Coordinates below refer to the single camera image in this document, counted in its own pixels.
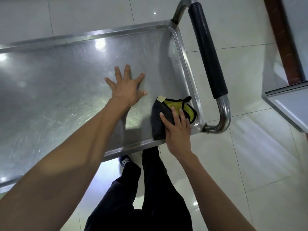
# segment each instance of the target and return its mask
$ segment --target leg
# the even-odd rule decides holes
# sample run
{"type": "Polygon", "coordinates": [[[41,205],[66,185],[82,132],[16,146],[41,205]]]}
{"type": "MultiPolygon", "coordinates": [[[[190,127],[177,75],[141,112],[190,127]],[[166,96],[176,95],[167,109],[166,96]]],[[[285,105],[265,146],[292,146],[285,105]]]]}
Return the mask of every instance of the leg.
{"type": "Polygon", "coordinates": [[[158,147],[143,151],[144,203],[142,210],[151,216],[157,229],[192,230],[190,213],[175,190],[159,157],[158,147]]]}
{"type": "Polygon", "coordinates": [[[133,216],[133,202],[136,197],[141,168],[133,162],[124,166],[121,177],[116,179],[89,216],[85,230],[112,227],[119,217],[133,216]]]}

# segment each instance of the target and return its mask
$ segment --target sneaker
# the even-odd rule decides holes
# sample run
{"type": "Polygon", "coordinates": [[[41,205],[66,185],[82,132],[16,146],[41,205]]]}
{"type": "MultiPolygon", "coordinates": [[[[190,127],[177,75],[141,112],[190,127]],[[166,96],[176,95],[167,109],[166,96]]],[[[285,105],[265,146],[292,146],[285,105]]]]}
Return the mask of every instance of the sneaker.
{"type": "Polygon", "coordinates": [[[129,158],[128,155],[124,155],[118,158],[120,165],[122,166],[122,168],[124,168],[124,166],[128,163],[131,162],[132,160],[129,158]]]}

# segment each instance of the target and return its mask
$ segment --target shoe logo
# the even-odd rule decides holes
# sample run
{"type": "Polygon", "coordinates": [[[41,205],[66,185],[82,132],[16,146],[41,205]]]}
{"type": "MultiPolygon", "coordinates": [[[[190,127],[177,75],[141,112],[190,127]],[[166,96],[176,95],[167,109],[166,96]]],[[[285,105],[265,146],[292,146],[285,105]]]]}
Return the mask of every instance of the shoe logo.
{"type": "Polygon", "coordinates": [[[129,158],[125,158],[122,160],[123,167],[126,165],[126,163],[130,162],[129,158]]]}

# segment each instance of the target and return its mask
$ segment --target forearm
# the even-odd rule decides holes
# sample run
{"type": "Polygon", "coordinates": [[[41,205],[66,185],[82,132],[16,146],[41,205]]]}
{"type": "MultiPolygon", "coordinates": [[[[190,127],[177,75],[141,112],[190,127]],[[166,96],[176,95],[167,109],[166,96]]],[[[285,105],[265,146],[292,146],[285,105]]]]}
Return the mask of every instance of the forearm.
{"type": "Polygon", "coordinates": [[[127,108],[123,101],[110,99],[97,115],[25,174],[0,201],[2,228],[59,230],[83,197],[127,108]]]}
{"type": "Polygon", "coordinates": [[[209,230],[255,230],[219,188],[193,153],[178,159],[209,230]]]}

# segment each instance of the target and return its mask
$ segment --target stainless steel cart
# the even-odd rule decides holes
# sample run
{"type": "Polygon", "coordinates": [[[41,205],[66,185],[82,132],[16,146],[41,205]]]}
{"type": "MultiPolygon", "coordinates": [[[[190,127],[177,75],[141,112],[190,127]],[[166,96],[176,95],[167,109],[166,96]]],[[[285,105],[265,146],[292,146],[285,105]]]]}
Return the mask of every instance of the stainless steel cart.
{"type": "Polygon", "coordinates": [[[197,0],[181,0],[172,20],[0,45],[0,192],[100,111],[115,80],[114,66],[146,73],[148,92],[118,123],[103,161],[160,145],[151,135],[155,99],[191,96],[198,118],[192,134],[221,133],[230,123],[228,90],[197,0]],[[184,10],[194,27],[220,121],[209,126],[178,24],[184,10]]]}

